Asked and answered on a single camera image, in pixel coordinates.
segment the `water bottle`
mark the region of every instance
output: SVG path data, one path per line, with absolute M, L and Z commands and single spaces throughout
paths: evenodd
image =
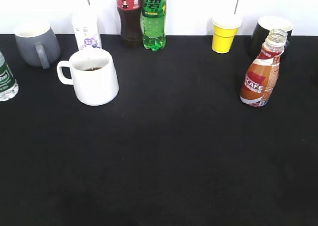
M 7 101 L 15 97 L 18 91 L 18 83 L 0 52 L 0 101 Z
M 143 0 L 143 42 L 146 49 L 157 51 L 165 46 L 165 15 L 166 0 Z

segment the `coffee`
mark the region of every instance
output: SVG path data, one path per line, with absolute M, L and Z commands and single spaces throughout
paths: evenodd
M 96 71 L 96 70 L 99 70 L 101 69 L 102 67 L 93 67 L 93 68 L 90 68 L 88 70 L 85 70 L 85 71 Z

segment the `bottle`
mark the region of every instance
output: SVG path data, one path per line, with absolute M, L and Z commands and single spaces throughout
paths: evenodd
M 165 46 L 165 15 L 166 0 L 143 0 L 143 42 L 146 49 L 157 51 Z
M 79 50 L 86 47 L 102 48 L 96 12 L 91 6 L 85 6 L 72 17 L 72 25 Z
M 7 101 L 18 93 L 19 85 L 0 52 L 0 101 Z
M 117 0 L 121 20 L 121 41 L 126 47 L 137 47 L 143 40 L 140 25 L 141 0 Z
M 287 33 L 280 29 L 270 31 L 258 57 L 248 68 L 240 99 L 252 107 L 264 106 L 278 79 L 280 56 L 284 52 Z

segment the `green soda bottle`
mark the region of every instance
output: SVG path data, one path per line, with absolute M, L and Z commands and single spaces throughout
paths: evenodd
M 146 49 L 157 51 L 165 46 L 165 14 L 166 0 L 143 0 L 143 42 Z

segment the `coca-cola bottle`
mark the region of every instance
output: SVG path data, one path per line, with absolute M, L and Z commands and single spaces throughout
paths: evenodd
M 137 47 L 142 43 L 140 25 L 141 0 L 117 0 L 121 20 L 121 40 L 127 47 Z

